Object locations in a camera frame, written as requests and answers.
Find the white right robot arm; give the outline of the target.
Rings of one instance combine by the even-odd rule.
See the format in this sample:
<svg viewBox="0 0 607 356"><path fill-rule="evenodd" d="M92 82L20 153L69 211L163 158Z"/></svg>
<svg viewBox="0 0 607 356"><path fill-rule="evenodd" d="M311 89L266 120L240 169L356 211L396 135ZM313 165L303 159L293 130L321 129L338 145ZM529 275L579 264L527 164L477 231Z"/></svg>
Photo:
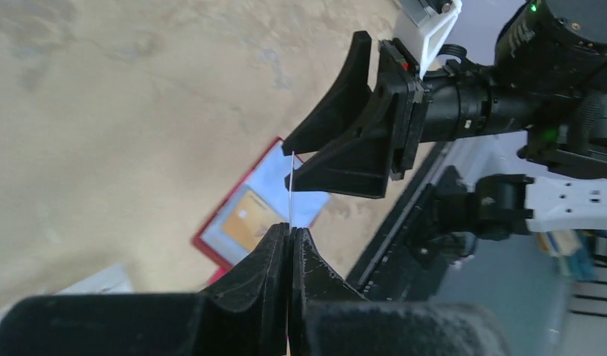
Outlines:
<svg viewBox="0 0 607 356"><path fill-rule="evenodd" d="M418 221L422 239L607 230L607 1L524 2L499 31L492 65L446 43L435 55L447 61L431 70L410 44L418 39L380 41L371 88L372 39L352 35L332 87L283 142L285 154L310 154L286 187L378 199L423 142L525 131L518 157L562 180L494 174L440 195Z"/></svg>

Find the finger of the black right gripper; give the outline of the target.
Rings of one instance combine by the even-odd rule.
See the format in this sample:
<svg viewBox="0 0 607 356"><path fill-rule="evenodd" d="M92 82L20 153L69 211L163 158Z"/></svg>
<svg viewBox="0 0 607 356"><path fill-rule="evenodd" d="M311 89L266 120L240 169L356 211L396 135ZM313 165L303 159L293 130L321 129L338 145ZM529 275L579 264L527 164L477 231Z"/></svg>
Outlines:
<svg viewBox="0 0 607 356"><path fill-rule="evenodd" d="M340 73L310 114L284 139L284 154L319 151L347 132L372 93L368 85L371 47L372 39L367 31L353 33Z"/></svg>
<svg viewBox="0 0 607 356"><path fill-rule="evenodd" d="M389 175L397 92L377 85L355 122L294 170L293 191L382 198Z"/></svg>

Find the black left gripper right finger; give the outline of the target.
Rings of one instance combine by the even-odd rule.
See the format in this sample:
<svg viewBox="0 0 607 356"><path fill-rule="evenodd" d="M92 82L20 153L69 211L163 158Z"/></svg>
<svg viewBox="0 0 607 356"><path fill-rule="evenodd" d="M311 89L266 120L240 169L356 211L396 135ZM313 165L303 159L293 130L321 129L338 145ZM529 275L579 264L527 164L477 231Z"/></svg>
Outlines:
<svg viewBox="0 0 607 356"><path fill-rule="evenodd" d="M292 355L509 355L495 317L465 303L374 302L294 228L288 337Z"/></svg>

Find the red leather card holder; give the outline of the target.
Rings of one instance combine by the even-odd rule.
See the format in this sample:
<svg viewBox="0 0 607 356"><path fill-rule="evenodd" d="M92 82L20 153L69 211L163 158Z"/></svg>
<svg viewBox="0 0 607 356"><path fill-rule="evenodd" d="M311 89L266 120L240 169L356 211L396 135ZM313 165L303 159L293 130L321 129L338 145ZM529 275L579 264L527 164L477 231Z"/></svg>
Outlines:
<svg viewBox="0 0 607 356"><path fill-rule="evenodd" d="M325 192L295 193L294 212L290 212L284 178L292 168L300 167L302 160L283 155L282 142L280 137L272 140L191 239L191 244L218 266L210 284L253 251L272 225L292 221L295 227L308 228L329 202L330 195Z"/></svg>

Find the gold credit card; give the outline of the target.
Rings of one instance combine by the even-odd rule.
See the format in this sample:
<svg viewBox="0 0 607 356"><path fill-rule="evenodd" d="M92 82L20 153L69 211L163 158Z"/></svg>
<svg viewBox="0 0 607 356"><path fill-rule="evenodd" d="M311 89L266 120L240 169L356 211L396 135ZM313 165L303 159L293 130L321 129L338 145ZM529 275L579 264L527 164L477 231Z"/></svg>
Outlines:
<svg viewBox="0 0 607 356"><path fill-rule="evenodd" d="M252 251L268 229L285 219L252 189L247 188L221 225L222 231L247 252Z"/></svg>

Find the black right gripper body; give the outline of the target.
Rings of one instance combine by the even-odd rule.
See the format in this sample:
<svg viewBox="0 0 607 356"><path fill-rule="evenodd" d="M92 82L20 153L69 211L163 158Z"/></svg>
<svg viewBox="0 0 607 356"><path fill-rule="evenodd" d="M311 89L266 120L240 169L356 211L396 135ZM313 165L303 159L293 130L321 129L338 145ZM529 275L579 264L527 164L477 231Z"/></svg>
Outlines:
<svg viewBox="0 0 607 356"><path fill-rule="evenodd" d="M420 77L420 66L399 39L379 43L377 102L381 104L388 148L384 174L403 179L423 142L520 131L533 121L535 100L499 85L493 68L473 63L458 45L438 70Z"/></svg>

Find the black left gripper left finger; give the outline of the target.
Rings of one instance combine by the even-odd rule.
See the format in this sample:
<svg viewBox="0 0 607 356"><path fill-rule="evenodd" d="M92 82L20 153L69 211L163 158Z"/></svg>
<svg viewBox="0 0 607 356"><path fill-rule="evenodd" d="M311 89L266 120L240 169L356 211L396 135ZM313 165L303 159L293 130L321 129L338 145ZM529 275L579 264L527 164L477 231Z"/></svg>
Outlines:
<svg viewBox="0 0 607 356"><path fill-rule="evenodd" d="M289 235L273 225L199 292L23 299L0 322L0 355L284 355Z"/></svg>

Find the white plastic card box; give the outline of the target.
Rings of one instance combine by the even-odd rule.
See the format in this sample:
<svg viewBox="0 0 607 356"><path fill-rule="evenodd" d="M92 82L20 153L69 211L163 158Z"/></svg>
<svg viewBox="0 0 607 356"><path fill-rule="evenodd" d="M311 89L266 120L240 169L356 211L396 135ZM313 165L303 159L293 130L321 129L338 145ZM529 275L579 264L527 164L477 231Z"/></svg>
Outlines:
<svg viewBox="0 0 607 356"><path fill-rule="evenodd" d="M9 296L5 304L0 306L0 322L17 302L26 297L46 294L127 294L133 292L134 286L128 272L125 270L125 266L122 263L117 263L63 289L40 286L26 292L18 291Z"/></svg>

